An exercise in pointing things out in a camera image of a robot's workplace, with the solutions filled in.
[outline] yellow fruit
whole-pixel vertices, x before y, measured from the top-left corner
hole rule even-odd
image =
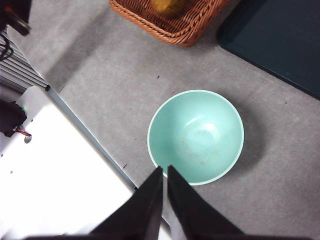
[[[161,16],[176,17],[189,0],[150,0],[152,8]]]

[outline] radiator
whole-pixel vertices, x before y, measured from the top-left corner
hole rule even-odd
[[[8,38],[7,30],[2,34]],[[19,51],[18,47],[10,41],[13,54],[9,58],[0,62],[0,85],[6,86],[14,91],[23,93],[31,86],[46,88],[46,81],[32,68],[25,56]]]

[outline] bowl rim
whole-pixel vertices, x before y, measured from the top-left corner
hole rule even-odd
[[[228,100],[226,99],[224,96],[216,93],[216,92],[213,92],[213,91],[209,91],[209,90],[203,90],[203,89],[194,89],[194,90],[186,90],[186,91],[182,91],[180,93],[177,93],[176,95],[173,95],[172,97],[170,97],[169,99],[167,99],[163,104],[161,104],[161,106],[156,110],[156,112],[154,113],[151,121],[150,121],[150,124],[149,124],[149,127],[148,127],[148,132],[147,132],[147,148],[148,148],[148,152],[149,152],[149,156],[154,164],[154,166],[157,168],[159,165],[156,163],[153,155],[152,155],[152,152],[151,152],[151,149],[150,149],[150,130],[151,130],[151,126],[156,118],[156,116],[158,115],[158,112],[167,104],[169,103],[172,99],[175,99],[177,98],[178,96],[180,95],[184,95],[184,94],[188,94],[188,93],[194,93],[194,92],[201,92],[201,93],[208,93],[208,94],[212,94],[212,95],[215,95],[219,98],[221,98],[222,100],[224,100],[227,104],[229,104],[229,106],[233,109],[233,111],[235,112],[235,115],[237,116],[238,120],[239,120],[239,123],[240,123],[240,128],[241,128],[241,143],[240,143],[240,146],[239,146],[239,150],[238,150],[238,153],[236,155],[236,157],[234,158],[233,162],[229,165],[229,167],[222,173],[220,173],[218,176],[216,177],[213,177],[209,180],[206,180],[206,181],[200,181],[200,182],[188,182],[190,185],[192,186],[198,186],[198,185],[204,185],[204,184],[209,184],[209,183],[212,183],[216,180],[218,180],[219,178],[223,177],[225,174],[227,174],[231,168],[236,164],[238,158],[240,157],[240,154],[242,152],[242,149],[243,149],[243,146],[244,146],[244,140],[245,140],[245,130],[244,130],[244,125],[243,125],[243,122],[242,122],[242,119],[240,117],[240,114],[239,112],[237,111],[237,109],[235,108],[235,106]],[[162,172],[163,175],[167,178],[167,174],[165,172]]]

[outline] basket rim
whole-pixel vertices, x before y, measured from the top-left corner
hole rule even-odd
[[[197,23],[202,22],[201,24],[204,25],[206,21],[204,21],[204,18],[210,18],[212,11],[215,10],[215,7],[219,7],[219,5],[223,1],[220,0],[210,0],[207,3],[207,6],[204,7],[198,14],[197,16],[186,26],[180,31],[177,31],[175,33],[168,32],[166,30],[163,30],[162,28],[158,27],[154,23],[146,20],[145,18],[139,16],[138,14],[130,11],[129,9],[123,7],[118,0],[109,0],[110,6],[116,11],[116,12],[122,12],[125,15],[127,15],[130,18],[134,18],[137,21],[143,23],[146,27],[149,29],[152,29],[153,31],[158,32],[159,34],[163,35],[163,37],[166,37],[168,39],[175,39],[175,38],[181,38],[183,35],[189,34],[192,29],[196,26]]]

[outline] black cable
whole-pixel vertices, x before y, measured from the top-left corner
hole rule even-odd
[[[1,62],[9,58],[14,53],[14,50],[12,49],[12,47],[10,47],[10,41],[8,40],[8,38],[6,38],[3,34],[0,34],[0,36],[3,38],[5,42],[5,44],[0,44],[1,47],[4,47],[4,50],[1,52],[1,55],[0,55],[0,62]]]

